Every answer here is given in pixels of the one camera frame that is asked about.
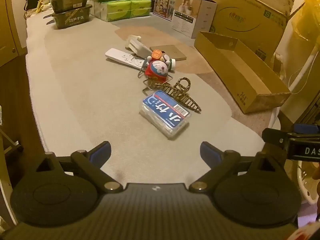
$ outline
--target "beige patterned area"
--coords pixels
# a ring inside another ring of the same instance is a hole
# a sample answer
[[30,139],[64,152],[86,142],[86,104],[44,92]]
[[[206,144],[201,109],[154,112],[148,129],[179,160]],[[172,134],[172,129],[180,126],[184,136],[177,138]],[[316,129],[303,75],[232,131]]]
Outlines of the beige patterned area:
[[221,79],[217,76],[217,74],[213,71],[213,69],[195,47],[190,47],[175,37],[149,26],[121,27],[120,29],[116,30],[115,33],[123,40],[125,40],[130,34],[141,36],[142,43],[144,43],[147,47],[175,45],[183,54],[187,56],[187,60],[177,62],[177,71],[182,73],[197,74],[224,98],[231,108],[232,117],[251,130],[255,131],[259,136],[261,136],[262,131],[268,127],[272,110],[243,114],[233,97],[230,95],[229,91],[222,83]]

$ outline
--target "green square logo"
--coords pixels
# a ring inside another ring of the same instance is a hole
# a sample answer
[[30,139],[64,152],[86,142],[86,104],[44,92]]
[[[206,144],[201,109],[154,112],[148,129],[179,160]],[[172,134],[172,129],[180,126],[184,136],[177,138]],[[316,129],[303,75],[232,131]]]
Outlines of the green square logo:
[[263,16],[265,16],[265,17],[267,17],[267,18],[269,18],[269,19],[270,19],[271,12],[269,12],[269,11],[265,10],[265,11],[264,11]]

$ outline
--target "ribbed black surface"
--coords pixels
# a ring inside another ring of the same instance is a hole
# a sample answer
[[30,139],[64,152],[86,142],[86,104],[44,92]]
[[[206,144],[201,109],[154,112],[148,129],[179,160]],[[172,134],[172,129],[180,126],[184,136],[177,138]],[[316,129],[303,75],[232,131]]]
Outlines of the ribbed black surface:
[[184,184],[156,186],[129,184],[122,193],[105,195],[97,209],[77,223],[57,228],[20,223],[4,240],[284,240],[295,230],[292,225],[244,227]]

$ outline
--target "black plastic container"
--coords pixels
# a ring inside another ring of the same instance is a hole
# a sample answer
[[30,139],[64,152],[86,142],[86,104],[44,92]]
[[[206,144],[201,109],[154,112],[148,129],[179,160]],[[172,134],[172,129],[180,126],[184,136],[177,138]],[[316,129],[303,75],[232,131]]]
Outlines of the black plastic container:
[[50,2],[54,13],[62,13],[87,5],[87,0],[50,0]]
[[58,29],[68,28],[89,21],[91,4],[63,13],[53,13],[52,17]]

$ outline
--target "wooden cabinet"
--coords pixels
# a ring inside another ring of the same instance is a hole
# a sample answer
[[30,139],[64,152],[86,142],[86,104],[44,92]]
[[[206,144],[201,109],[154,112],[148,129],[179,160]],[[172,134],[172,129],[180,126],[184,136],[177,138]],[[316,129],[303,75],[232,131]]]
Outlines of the wooden cabinet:
[[7,13],[6,0],[0,0],[0,67],[18,56]]

